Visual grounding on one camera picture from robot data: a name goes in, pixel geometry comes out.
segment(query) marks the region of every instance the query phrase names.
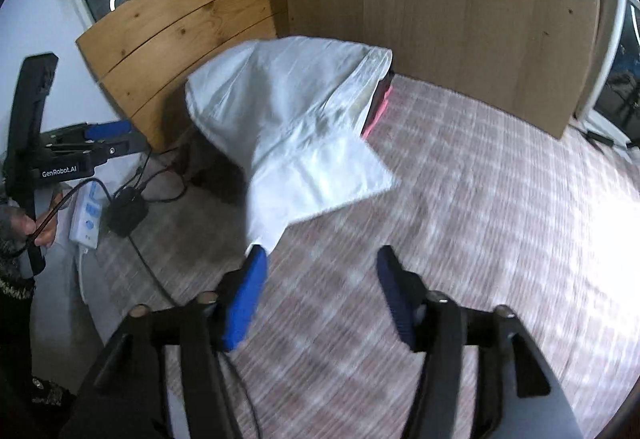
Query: power adapter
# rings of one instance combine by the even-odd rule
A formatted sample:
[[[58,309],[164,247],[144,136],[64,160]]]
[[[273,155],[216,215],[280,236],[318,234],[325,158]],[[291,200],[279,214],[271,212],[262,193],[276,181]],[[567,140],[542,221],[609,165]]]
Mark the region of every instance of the power adapter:
[[[105,223],[116,235],[128,237],[141,223],[149,207],[142,193],[133,186],[127,186],[113,199],[107,209]]]

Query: black cable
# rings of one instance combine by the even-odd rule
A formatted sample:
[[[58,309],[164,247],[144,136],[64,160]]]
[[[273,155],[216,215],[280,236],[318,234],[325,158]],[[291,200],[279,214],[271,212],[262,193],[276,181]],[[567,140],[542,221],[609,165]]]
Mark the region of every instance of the black cable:
[[[175,152],[176,150],[179,150],[180,147],[179,146],[175,146],[173,148],[169,148],[167,150],[164,150],[163,152],[160,152],[159,154],[156,155],[164,155],[164,154],[168,154],[169,152]]]
[[[178,175],[178,177],[182,181],[182,191],[177,194],[177,196],[170,197],[168,199],[145,199],[145,202],[148,202],[149,204],[169,204],[169,202],[175,202],[176,200],[182,199],[187,194],[189,186],[187,184],[187,181],[184,180],[184,177],[182,177],[181,175]]]
[[[98,178],[89,177],[88,179],[80,181],[78,184],[76,184],[76,186],[71,188],[66,193],[66,195],[64,197],[62,197],[62,200],[60,200],[60,202],[58,204],[56,204],[50,210],[49,215],[47,215],[45,217],[44,221],[36,228],[36,230],[27,237],[27,240],[25,241],[24,245],[20,249],[18,249],[17,251],[14,251],[12,253],[4,253],[4,252],[0,251],[0,257],[2,259],[5,259],[5,260],[11,260],[11,259],[16,259],[17,257],[20,257],[20,255],[22,253],[24,253],[27,250],[27,248],[31,244],[33,244],[33,242],[37,239],[37,237],[44,231],[44,229],[50,223],[51,219],[54,216],[56,216],[56,214],[60,211],[60,208],[62,208],[62,206],[64,206],[65,202],[67,202],[71,198],[71,196],[73,194],[75,194],[85,184],[89,184],[89,183],[98,183],[98,184],[100,184],[100,186],[102,187],[105,195],[107,196],[107,199],[109,199],[109,202],[111,202],[112,198],[111,198],[111,195],[110,195],[109,191],[107,190],[107,187]]]
[[[133,175],[133,177],[132,177],[132,178],[130,178],[126,183],[124,183],[120,188],[118,188],[118,189],[116,190],[116,193],[114,193],[114,194],[113,194],[113,197],[117,197],[117,196],[118,196],[118,194],[119,194],[121,191],[123,191],[123,190],[124,190],[124,188],[126,188],[127,186],[129,186],[129,185],[130,185],[130,184],[131,184],[131,183],[136,179],[136,177],[138,177],[138,175],[142,174],[142,171],[143,171],[143,170],[142,170],[142,166],[141,166],[141,167],[139,167],[139,168],[136,170],[136,173]]]
[[[176,150],[176,148],[171,149],[171,150],[166,150],[164,153],[167,153],[167,152],[173,151],[173,150]],[[169,199],[145,199],[146,202],[153,203],[153,204],[168,204],[169,202],[175,202],[176,200],[180,200],[186,195],[187,190],[188,190],[188,184],[184,180],[184,177],[174,169],[173,164],[170,164],[169,166],[166,166],[166,167],[164,167],[164,168],[152,173],[148,178],[146,178],[146,180],[142,184],[140,184],[140,186],[138,188],[138,191],[140,192],[140,195],[142,195],[142,192],[145,190],[147,185],[153,179],[155,179],[159,175],[164,174],[166,172],[174,172],[180,178],[180,180],[182,181],[182,191],[177,196],[170,197]]]
[[[88,179],[84,179],[84,180],[80,181],[78,184],[76,184],[76,186],[71,188],[66,193],[66,195],[64,197],[62,197],[62,200],[60,200],[60,202],[58,202],[50,210],[49,215],[47,215],[45,217],[44,221],[36,228],[36,230],[31,235],[29,235],[27,237],[27,240],[25,241],[24,245],[20,249],[18,249],[17,251],[14,251],[12,253],[5,253],[2,250],[0,250],[0,257],[2,259],[5,259],[5,260],[12,260],[12,259],[16,259],[17,257],[20,257],[20,255],[22,253],[24,253],[31,244],[33,244],[33,242],[37,239],[38,235],[41,234],[44,231],[44,229],[50,223],[51,219],[54,216],[56,216],[56,214],[60,211],[60,208],[62,208],[62,206],[65,205],[67,200],[69,200],[85,184],[89,184],[89,183],[98,183],[98,184],[100,184],[100,187],[102,188],[102,191],[104,192],[105,196],[107,197],[109,203],[113,202],[113,197],[111,197],[111,194],[109,193],[109,190],[107,189],[107,187],[104,185],[104,183],[102,181],[100,181],[96,177],[89,177]],[[174,300],[174,298],[169,294],[169,292],[160,283],[160,281],[158,280],[158,277],[156,277],[156,275],[154,275],[153,271],[151,271],[151,268],[149,267],[148,263],[146,263],[146,260],[142,256],[142,253],[138,249],[138,246],[133,241],[131,236],[129,236],[129,242],[131,243],[131,245],[132,245],[133,249],[135,250],[138,258],[140,259],[140,262],[142,262],[142,265],[145,267],[146,271],[148,272],[149,276],[151,277],[151,280],[153,281],[155,286],[158,288],[158,290],[161,292],[162,296],[172,305],[172,307],[177,307],[178,303]]]
[[[233,375],[233,377],[235,377],[238,385],[240,385],[240,388],[244,392],[244,397],[246,398],[246,401],[249,404],[249,409],[251,410],[252,419],[254,419],[255,435],[256,435],[256,437],[258,439],[262,439],[262,428],[260,427],[260,421],[258,419],[258,412],[255,409],[254,402],[252,401],[251,397],[249,396],[249,389],[247,388],[246,383],[244,382],[244,379],[242,379],[242,376],[240,375],[240,372],[238,372],[238,368],[235,366],[234,362],[231,361],[231,358],[229,358],[227,353],[222,352],[222,351],[219,351],[218,353],[220,354],[220,356],[222,356],[222,359],[225,360],[225,363],[226,363],[229,371],[231,371],[231,375]]]
[[[152,154],[152,150],[149,148],[149,152],[146,154],[145,164],[142,165],[142,170],[140,171],[140,176],[138,177],[138,180],[136,181],[136,183],[133,185],[134,188],[137,188],[138,185],[140,184],[140,181],[142,180],[142,176],[145,173],[146,164],[149,162],[149,159],[151,159],[151,154]]]
[[[136,245],[135,242],[133,242],[133,239],[131,238],[131,236],[129,235],[127,237],[129,239],[129,242],[131,243],[133,249],[136,252],[136,255],[138,256],[138,258],[140,259],[140,262],[142,262],[142,265],[145,267],[146,272],[148,273],[148,275],[151,277],[151,280],[153,281],[154,285],[158,288],[158,291],[160,291],[160,293],[162,294],[162,296],[164,297],[164,299],[169,302],[169,304],[171,305],[171,307],[178,307],[178,302],[174,300],[174,298],[169,294],[169,291],[167,291],[164,286],[160,283],[160,281],[158,280],[158,277],[154,274],[154,272],[151,270],[151,268],[149,267],[148,263],[146,263],[145,258],[142,256],[142,253],[140,252],[140,249],[138,249],[138,246]]]
[[[581,128],[572,124],[569,124],[569,128],[574,129],[577,133],[583,136],[583,138],[585,138],[591,144],[593,144],[593,142],[599,142],[599,143],[603,143],[609,148],[618,148],[620,150],[625,150],[625,151],[629,150],[629,147],[616,143],[613,138],[608,137],[606,135],[602,135],[601,133],[593,132],[591,130],[588,130],[585,132]]]

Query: power strip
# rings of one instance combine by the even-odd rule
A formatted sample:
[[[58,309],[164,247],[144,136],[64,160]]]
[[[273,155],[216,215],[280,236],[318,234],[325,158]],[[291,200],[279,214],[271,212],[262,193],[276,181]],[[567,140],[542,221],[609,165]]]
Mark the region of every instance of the power strip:
[[[69,229],[70,241],[91,249],[98,247],[100,218],[106,201],[107,198],[97,183],[88,183],[80,188]]]

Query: mattress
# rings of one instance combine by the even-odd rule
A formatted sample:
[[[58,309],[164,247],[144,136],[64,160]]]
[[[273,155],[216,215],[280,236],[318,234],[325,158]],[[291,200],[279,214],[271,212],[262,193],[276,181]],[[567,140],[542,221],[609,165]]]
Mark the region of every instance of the mattress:
[[[397,339],[378,285],[374,257],[391,244],[430,289],[461,305],[510,305],[594,437],[640,374],[630,245],[640,226],[638,168],[572,129],[556,140],[450,90],[400,76],[393,86],[367,141],[399,186],[287,229],[232,355],[264,436],[400,436],[423,356]],[[240,208],[190,188],[179,202],[152,205],[133,237],[185,303],[239,266],[242,219]],[[105,235],[98,259],[121,315],[136,303],[166,307],[128,242]],[[474,409],[476,352],[467,349],[457,438],[468,437]]]

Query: electrical cord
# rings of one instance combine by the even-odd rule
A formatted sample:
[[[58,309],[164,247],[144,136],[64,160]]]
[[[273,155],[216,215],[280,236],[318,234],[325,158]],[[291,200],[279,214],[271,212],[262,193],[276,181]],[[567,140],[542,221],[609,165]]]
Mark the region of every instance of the electrical cord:
[[[596,141],[599,143],[603,143],[609,148],[618,148],[620,150],[625,150],[625,151],[628,151],[630,149],[628,146],[624,146],[619,143],[616,143],[613,138],[608,137],[606,135],[602,135],[601,133],[593,132],[592,130],[584,131],[583,129],[573,124],[569,124],[569,128],[574,129],[577,133],[579,133],[581,136],[583,136],[583,138],[585,138],[589,142]]]
[[[60,209],[62,208],[62,206],[65,205],[65,203],[73,196],[73,194],[75,194],[80,188],[82,188],[85,184],[89,184],[89,183],[98,183],[100,184],[101,188],[104,191],[104,194],[107,196],[107,199],[109,199],[109,202],[111,202],[112,197],[109,193],[109,191],[107,190],[107,187],[104,185],[104,183],[102,181],[100,181],[98,178],[95,177],[89,177],[88,179],[85,179],[83,181],[80,181],[78,184],[76,184],[76,186],[74,186],[73,188],[71,188],[64,197],[62,197],[62,200],[60,200],[60,202],[58,204],[56,204],[49,212],[49,215],[47,215],[44,219],[44,221],[36,228],[36,230],[31,233],[24,245],[16,250],[13,251],[11,253],[4,253],[0,251],[0,257],[5,259],[5,260],[11,260],[11,259],[17,259],[18,257],[20,257],[20,255],[22,253],[24,253],[27,248],[33,244],[33,242],[37,239],[37,237],[44,231],[44,229],[47,227],[47,225],[50,223],[51,219],[56,216],[56,214],[60,211]]]
[[[249,404],[249,409],[251,410],[251,417],[254,420],[255,435],[258,439],[262,439],[262,428],[260,427],[258,412],[255,409],[254,402],[249,396],[249,389],[247,388],[246,383],[244,382],[244,379],[242,379],[240,372],[238,372],[238,368],[236,367],[234,362],[231,360],[231,358],[229,358],[227,353],[219,351],[218,354],[222,356],[222,359],[224,359],[227,368],[229,369],[229,371],[231,371],[231,375],[236,379],[236,383],[240,385],[242,392],[244,392],[244,397],[246,398],[246,401]]]
[[[144,171],[144,168],[146,167],[146,163],[148,162],[150,157],[150,153],[147,155],[145,164],[143,165],[143,168],[141,170],[141,174],[140,177],[142,177],[142,172]],[[146,184],[155,176],[160,175],[160,173],[169,171],[170,167],[167,167],[166,169],[160,170],[160,172],[156,172],[154,175],[152,175],[151,177],[149,177],[144,185],[146,186]],[[102,191],[104,192],[104,195],[107,197],[107,200],[109,201],[109,203],[113,202],[113,197],[111,196],[111,194],[109,193],[109,190],[107,189],[107,186],[104,185],[104,183],[102,181],[100,181],[98,178],[96,177],[89,177],[87,179],[84,179],[82,181],[80,181],[78,184],[76,184],[76,186],[74,186],[73,188],[71,188],[66,194],[65,196],[62,197],[62,199],[60,200],[60,202],[58,202],[49,212],[49,214],[44,218],[43,222],[36,228],[36,230],[33,232],[33,234],[29,235],[28,238],[25,241],[25,244],[17,251],[14,251],[12,253],[4,253],[2,251],[0,251],[0,257],[4,258],[4,259],[16,259],[17,257],[19,257],[22,253],[24,253],[27,248],[29,247],[29,245],[33,244],[33,242],[36,240],[36,238],[38,237],[39,234],[41,234],[41,232],[44,231],[44,229],[47,227],[47,225],[50,223],[51,219],[60,211],[60,209],[62,208],[62,206],[65,205],[65,203],[80,189],[82,188],[85,184],[89,184],[89,183],[97,183],[100,185],[100,187],[102,188]],[[183,191],[180,193],[180,195],[177,198],[181,197],[184,195],[184,193],[186,192],[186,183],[184,181],[184,178],[182,178],[182,183],[184,184],[184,189]],[[167,199],[167,200],[158,200],[157,202],[171,202],[171,199]],[[153,281],[154,285],[158,288],[158,291],[162,294],[162,297],[165,298],[165,300],[172,306],[172,307],[178,307],[178,302],[169,294],[169,292],[165,289],[165,287],[160,283],[158,277],[155,275],[155,273],[151,270],[151,268],[149,267],[148,263],[146,262],[145,258],[142,256],[142,252],[140,251],[140,248],[136,245],[136,243],[133,241],[133,239],[131,238],[131,236],[129,235],[128,240],[131,244],[131,246],[133,247],[134,251],[136,252],[136,255],[138,256],[138,258],[140,259],[140,262],[142,262],[142,265],[145,267],[145,270],[147,272],[147,274],[149,275],[149,277],[151,278],[151,280]],[[82,260],[82,255],[84,254],[83,252],[84,250],[80,251],[80,255],[78,257],[79,261]],[[228,357],[228,355],[224,352],[219,352],[219,354],[222,356],[223,360],[225,361],[229,371],[231,372],[232,376],[235,378],[236,383],[238,383],[238,385],[240,385],[242,392],[244,393],[244,396],[247,400],[247,403],[249,404],[249,409],[251,410],[251,415],[252,415],[252,419],[254,421],[254,426],[255,426],[255,432],[256,432],[256,436],[258,439],[262,439],[262,429],[260,427],[260,422],[258,420],[258,412],[255,409],[255,405],[254,402],[252,401],[251,397],[249,396],[249,390],[247,388],[246,383],[244,382],[244,379],[242,379],[242,376],[240,375],[240,373],[238,372],[238,368],[235,366],[235,364],[233,363],[233,361],[231,360],[231,358]]]
[[[76,186],[74,186],[73,188],[71,188],[64,197],[62,197],[62,200],[60,200],[60,202],[58,202],[49,212],[49,215],[47,215],[45,217],[45,219],[43,220],[43,222],[36,228],[36,230],[27,237],[24,245],[16,250],[13,251],[11,253],[5,253],[0,251],[0,257],[5,259],[5,260],[11,260],[11,259],[16,259],[17,257],[20,257],[20,255],[22,253],[24,253],[27,248],[33,244],[33,242],[37,239],[38,235],[41,234],[44,229],[47,227],[47,225],[49,224],[49,222],[51,221],[51,219],[56,216],[56,214],[60,211],[60,209],[62,208],[62,206],[65,205],[65,203],[80,189],[82,188],[85,184],[89,184],[89,183],[98,183],[100,185],[100,187],[102,188],[102,191],[104,192],[104,195],[107,197],[108,201],[111,203],[113,202],[113,197],[111,196],[111,194],[109,193],[109,190],[107,189],[107,186],[104,185],[104,183],[102,181],[100,181],[98,178],[96,177],[89,177],[88,179],[84,179],[82,181],[80,181],[78,184],[76,184]],[[140,262],[142,262],[142,265],[145,267],[145,270],[147,271],[148,275],[151,277],[151,280],[153,281],[153,283],[155,284],[155,286],[158,288],[158,290],[160,291],[160,293],[162,294],[162,296],[166,299],[167,302],[169,302],[169,304],[172,307],[177,307],[178,303],[174,300],[174,298],[169,294],[169,292],[164,288],[164,286],[160,283],[160,281],[158,280],[158,277],[156,277],[156,275],[154,275],[153,271],[151,270],[151,268],[149,267],[148,263],[146,263],[145,258],[142,256],[142,253],[140,252],[140,249],[138,249],[138,246],[136,245],[136,243],[133,241],[133,239],[131,238],[131,236],[128,237],[129,242],[131,243],[133,249],[135,250],[138,258],[140,259]]]
[[[152,154],[152,150],[149,149],[149,152],[146,154],[145,164],[142,165],[142,170],[140,170],[140,175],[138,177],[138,180],[133,185],[134,188],[137,188],[138,185],[140,184],[140,181],[142,181],[142,176],[145,173],[146,165],[148,164],[149,159],[151,159],[151,154]]]
[[[131,243],[131,246],[133,247],[133,249],[136,252],[136,255],[140,259],[140,262],[142,262],[142,265],[145,267],[146,272],[148,273],[148,275],[151,277],[152,282],[158,288],[158,291],[160,291],[160,294],[162,295],[162,297],[164,297],[164,299],[167,302],[169,302],[171,307],[178,307],[178,302],[175,301],[175,299],[169,294],[169,291],[167,291],[164,288],[164,286],[160,283],[158,277],[154,274],[154,272],[149,267],[148,263],[146,263],[145,258],[142,256],[142,253],[140,252],[140,248],[138,248],[136,243],[133,242],[133,239],[131,238],[130,235],[127,237],[127,239],[129,239],[129,242]]]
[[[160,174],[166,173],[166,172],[175,172],[174,168],[172,165],[167,166],[166,168],[163,168],[161,170],[158,170],[157,172],[151,174],[151,176],[144,181],[139,188],[140,194],[142,195],[142,192],[145,190],[146,186],[151,182],[152,179],[158,177]],[[182,199],[188,190],[188,185],[187,185],[187,181],[184,180],[184,177],[181,174],[178,174],[176,172],[177,176],[180,178],[180,180],[182,181],[182,190],[180,191],[179,194],[177,194],[177,196],[175,197],[170,197],[169,199],[145,199],[146,202],[149,202],[150,204],[154,203],[154,204],[168,204],[169,202],[175,202],[176,200],[180,200]]]

